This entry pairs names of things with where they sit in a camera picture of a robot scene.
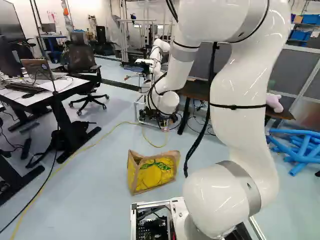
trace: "gray floor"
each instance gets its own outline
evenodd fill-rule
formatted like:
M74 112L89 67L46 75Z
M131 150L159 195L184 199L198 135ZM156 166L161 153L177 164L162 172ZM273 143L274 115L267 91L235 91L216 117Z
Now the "gray floor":
M114 62L114 66L112 64L102 68L102 77L120 81L127 72L121 68L116 69L118 62ZM106 111L92 104L83 111L82 117L78 117L77 109L70 109L68 102L78 99L79 96L75 95L64 101L72 121L97 122L97 125L102 127L102 131L86 146L96 142L116 124L122 121L134 121L133 101L139 96L137 92L104 84L97 93L110 95ZM10 116L0 113L0 117L4 119L4 129L12 124ZM33 153L41 152L48 146L51 132L57 127L52 113L39 119L38 122L40 126L31 133ZM198 131L201 129L201 126L192 119L190 126ZM5 130L4 133L14 144L21 144L28 137L18 132L9 133ZM146 127L145 133L156 145L163 144L165 140L164 133L156 128ZM183 162L196 138L197 134L188 128L182 136L173 130L169 133L168 144L158 149L144 140L141 126L129 124L119 126L99 145L77 155L47 183L42 195L25 215L15 239L129 239L131 203L166 200L182 195L185 179ZM10 148L1 136L0 146L3 149ZM176 181L131 196L127 186L129 149L146 156L179 150L181 162ZM296 177L291 177L288 174L291 169L290 164L284 163L281 155L273 155L280 177L280 192L273 204L255 216L261 230L268 240L318 240L320 178L314 176L319 170L318 165L308 165ZM227 159L227 147L216 137L206 135L189 161L189 172ZM53 154L43 161L46 172L0 208L0 228L9 222L36 193L46 178L52 161ZM10 162L23 173L25 163L19 160L18 153L10 159ZM16 223L17 221L0 235L0 240L10 238Z

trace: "yellow bag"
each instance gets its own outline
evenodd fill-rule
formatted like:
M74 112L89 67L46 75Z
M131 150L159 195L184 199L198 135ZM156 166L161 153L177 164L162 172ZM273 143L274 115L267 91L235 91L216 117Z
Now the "yellow bag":
M127 181L131 194L140 194L173 181L176 178L180 156L179 151L142 156L129 150Z

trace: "pink stuffed toy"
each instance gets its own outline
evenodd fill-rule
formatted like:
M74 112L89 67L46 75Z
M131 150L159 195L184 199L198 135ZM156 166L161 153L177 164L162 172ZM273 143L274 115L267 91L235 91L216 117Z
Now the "pink stuffed toy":
M273 111L275 113L282 113L284 111L284 107L279 102L279 99L281 99L281 95L275 95L272 93L266 94L266 104L269 105L271 108L273 108Z

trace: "laptop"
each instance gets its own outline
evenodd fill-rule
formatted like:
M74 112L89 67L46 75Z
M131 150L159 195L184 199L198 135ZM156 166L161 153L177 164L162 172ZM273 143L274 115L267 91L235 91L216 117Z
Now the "laptop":
M66 72L52 72L45 59L21 59L21 63L33 80L56 80L68 75Z

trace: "bag strap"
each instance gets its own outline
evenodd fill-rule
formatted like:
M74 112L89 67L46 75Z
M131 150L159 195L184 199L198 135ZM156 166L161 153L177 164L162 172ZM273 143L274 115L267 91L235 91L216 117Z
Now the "bag strap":
M38 152L35 155L32 156L32 158L29 160L28 164L25 166L26 169L32 169L34 168L40 161L42 161L45 156L52 150L52 145L50 143L50 145L48 146L48 148L44 151L44 152ZM35 156L41 156L39 157L37 160L35 160L34 162L33 159Z

